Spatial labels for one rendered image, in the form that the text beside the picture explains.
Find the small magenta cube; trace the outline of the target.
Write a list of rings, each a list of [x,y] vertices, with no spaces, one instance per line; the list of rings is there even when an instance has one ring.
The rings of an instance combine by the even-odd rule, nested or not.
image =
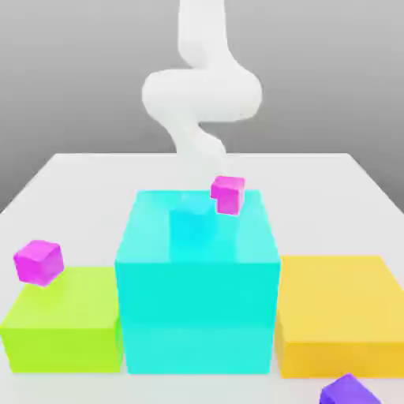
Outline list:
[[[216,201],[216,211],[224,215],[239,215],[244,203],[245,179],[217,176],[211,184],[210,197]]]
[[[44,240],[30,241],[13,261],[19,280],[37,286],[48,286],[64,271],[61,246]]]

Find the small purple cube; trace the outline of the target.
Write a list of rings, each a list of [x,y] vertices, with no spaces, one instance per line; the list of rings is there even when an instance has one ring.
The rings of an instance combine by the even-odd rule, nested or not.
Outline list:
[[[382,404],[355,376],[348,373],[323,387],[319,404]]]

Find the large cyan box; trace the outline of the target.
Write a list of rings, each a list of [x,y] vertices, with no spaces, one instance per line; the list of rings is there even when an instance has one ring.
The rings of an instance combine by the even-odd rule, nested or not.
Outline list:
[[[131,374],[265,374],[280,257],[259,191],[220,215],[204,190],[142,190],[115,259]]]

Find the large yellow box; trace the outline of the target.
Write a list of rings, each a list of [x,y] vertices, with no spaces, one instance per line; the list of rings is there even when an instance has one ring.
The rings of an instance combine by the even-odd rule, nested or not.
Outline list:
[[[283,378],[404,378],[404,290],[378,256],[283,256]]]

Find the large lime green box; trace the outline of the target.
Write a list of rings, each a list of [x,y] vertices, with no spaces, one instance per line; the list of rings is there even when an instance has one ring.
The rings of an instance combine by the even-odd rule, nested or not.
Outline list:
[[[111,267],[68,267],[49,286],[23,287],[0,336],[15,373],[113,373],[123,358]]]

